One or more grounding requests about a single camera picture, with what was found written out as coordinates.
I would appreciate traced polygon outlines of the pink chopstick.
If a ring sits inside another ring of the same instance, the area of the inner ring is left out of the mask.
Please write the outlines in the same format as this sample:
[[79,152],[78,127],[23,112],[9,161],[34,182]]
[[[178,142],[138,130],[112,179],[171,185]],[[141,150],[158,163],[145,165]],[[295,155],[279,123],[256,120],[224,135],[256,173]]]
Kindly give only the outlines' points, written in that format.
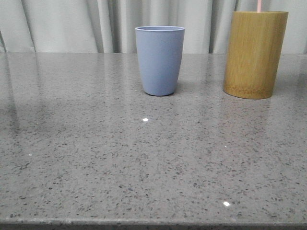
[[257,0],[257,12],[261,12],[262,0]]

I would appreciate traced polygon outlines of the blue plastic cup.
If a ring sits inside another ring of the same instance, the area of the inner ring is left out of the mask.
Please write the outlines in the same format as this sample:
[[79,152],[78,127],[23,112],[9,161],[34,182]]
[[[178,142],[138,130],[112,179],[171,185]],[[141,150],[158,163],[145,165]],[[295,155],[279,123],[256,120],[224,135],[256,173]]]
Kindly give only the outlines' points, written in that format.
[[181,66],[185,28],[141,26],[135,28],[142,86],[153,96],[173,94]]

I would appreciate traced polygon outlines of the bamboo cylinder holder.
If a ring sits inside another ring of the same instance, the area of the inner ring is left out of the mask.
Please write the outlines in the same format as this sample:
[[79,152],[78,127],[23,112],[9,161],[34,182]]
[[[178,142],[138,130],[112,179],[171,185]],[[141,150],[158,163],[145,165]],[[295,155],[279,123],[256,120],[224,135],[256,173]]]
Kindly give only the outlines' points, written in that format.
[[270,98],[279,65],[288,12],[235,11],[223,90],[246,99]]

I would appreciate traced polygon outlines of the grey curtain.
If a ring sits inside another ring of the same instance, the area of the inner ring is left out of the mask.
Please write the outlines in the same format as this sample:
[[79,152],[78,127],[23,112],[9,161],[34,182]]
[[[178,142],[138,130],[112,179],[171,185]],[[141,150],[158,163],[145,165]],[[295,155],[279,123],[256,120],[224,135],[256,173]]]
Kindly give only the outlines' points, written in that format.
[[185,28],[184,52],[227,50],[232,13],[254,0],[3,0],[1,52],[134,53],[135,28]]

